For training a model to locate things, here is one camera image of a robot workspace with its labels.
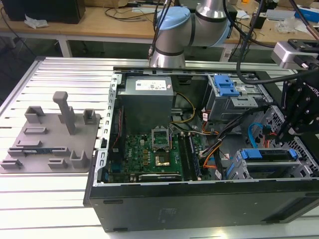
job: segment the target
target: cable connector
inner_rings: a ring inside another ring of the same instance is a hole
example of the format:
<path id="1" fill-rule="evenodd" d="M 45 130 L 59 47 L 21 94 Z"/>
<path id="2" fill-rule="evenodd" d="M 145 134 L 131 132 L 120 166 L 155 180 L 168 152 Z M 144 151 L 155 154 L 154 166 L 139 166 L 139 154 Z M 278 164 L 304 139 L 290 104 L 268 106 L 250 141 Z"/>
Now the cable connector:
<path id="1" fill-rule="evenodd" d="M 153 53 L 153 46 L 151 45 L 149 48 L 149 58 L 152 56 Z"/>

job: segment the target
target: table leg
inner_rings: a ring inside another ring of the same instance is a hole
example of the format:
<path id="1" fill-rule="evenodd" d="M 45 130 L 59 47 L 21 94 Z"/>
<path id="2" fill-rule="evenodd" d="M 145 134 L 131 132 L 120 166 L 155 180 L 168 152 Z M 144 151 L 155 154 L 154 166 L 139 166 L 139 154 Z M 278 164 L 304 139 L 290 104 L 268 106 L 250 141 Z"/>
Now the table leg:
<path id="1" fill-rule="evenodd" d="M 3 39 L 9 48 L 11 49 L 15 48 L 15 43 L 12 37 L 3 37 Z"/>
<path id="2" fill-rule="evenodd" d="M 59 39 L 59 44 L 63 57 L 72 57 L 69 41 L 66 39 Z"/>
<path id="3" fill-rule="evenodd" d="M 223 52 L 221 53 L 221 57 L 219 61 L 228 62 L 231 52 L 234 49 L 234 46 L 233 44 L 224 44 L 223 47 L 224 49 L 223 49 Z"/>

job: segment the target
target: label sticker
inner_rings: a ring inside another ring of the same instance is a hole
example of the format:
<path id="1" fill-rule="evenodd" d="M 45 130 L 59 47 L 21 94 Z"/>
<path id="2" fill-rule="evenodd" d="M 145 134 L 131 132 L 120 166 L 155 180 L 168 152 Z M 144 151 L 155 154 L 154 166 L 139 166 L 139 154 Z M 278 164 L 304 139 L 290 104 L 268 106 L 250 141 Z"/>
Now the label sticker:
<path id="1" fill-rule="evenodd" d="M 243 87 L 243 86 L 236 86 L 235 88 L 238 91 L 246 91 L 245 87 Z"/>
<path id="2" fill-rule="evenodd" d="M 229 153 L 226 153 L 221 160 L 229 160 Z"/>
<path id="3" fill-rule="evenodd" d="M 165 80 L 137 80 L 135 85 L 137 91 L 166 91 Z"/>
<path id="4" fill-rule="evenodd" d="M 215 175 L 219 180 L 221 180 L 221 173 L 218 170 L 215 171 Z"/>
<path id="5" fill-rule="evenodd" d="M 24 150 L 24 153 L 36 153 L 36 150 Z"/>
<path id="6" fill-rule="evenodd" d="M 203 120 L 208 121 L 208 113 L 203 113 Z"/>

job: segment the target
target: open computer tower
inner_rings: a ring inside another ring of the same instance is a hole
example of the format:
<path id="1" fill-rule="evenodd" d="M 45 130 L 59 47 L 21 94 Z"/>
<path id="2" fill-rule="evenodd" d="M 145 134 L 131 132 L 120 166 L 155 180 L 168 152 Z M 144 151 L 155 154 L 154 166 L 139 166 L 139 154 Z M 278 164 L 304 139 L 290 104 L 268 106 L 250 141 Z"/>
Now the open computer tower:
<path id="1" fill-rule="evenodd" d="M 104 230 L 288 223 L 316 207 L 318 138 L 276 143 L 280 100 L 233 71 L 115 68 L 86 190 Z"/>

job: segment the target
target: black box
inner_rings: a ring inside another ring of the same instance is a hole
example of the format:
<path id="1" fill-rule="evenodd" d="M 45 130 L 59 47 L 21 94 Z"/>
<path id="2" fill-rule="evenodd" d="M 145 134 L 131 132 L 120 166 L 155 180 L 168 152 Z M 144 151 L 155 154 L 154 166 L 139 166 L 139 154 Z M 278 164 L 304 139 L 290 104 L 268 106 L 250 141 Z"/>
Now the black box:
<path id="1" fill-rule="evenodd" d="M 2 0 L 12 21 L 37 20 L 77 24 L 85 12 L 84 0 Z"/>
<path id="2" fill-rule="evenodd" d="M 254 13 L 251 20 L 250 20 L 250 23 L 249 25 L 251 26 L 252 25 L 252 22 L 255 20 L 256 18 L 256 14 Z M 258 19 L 257 19 L 257 22 L 256 22 L 256 25 L 255 25 L 255 29 L 261 29 L 263 28 L 263 25 L 265 23 L 265 20 L 266 20 L 266 16 L 259 16 Z"/>

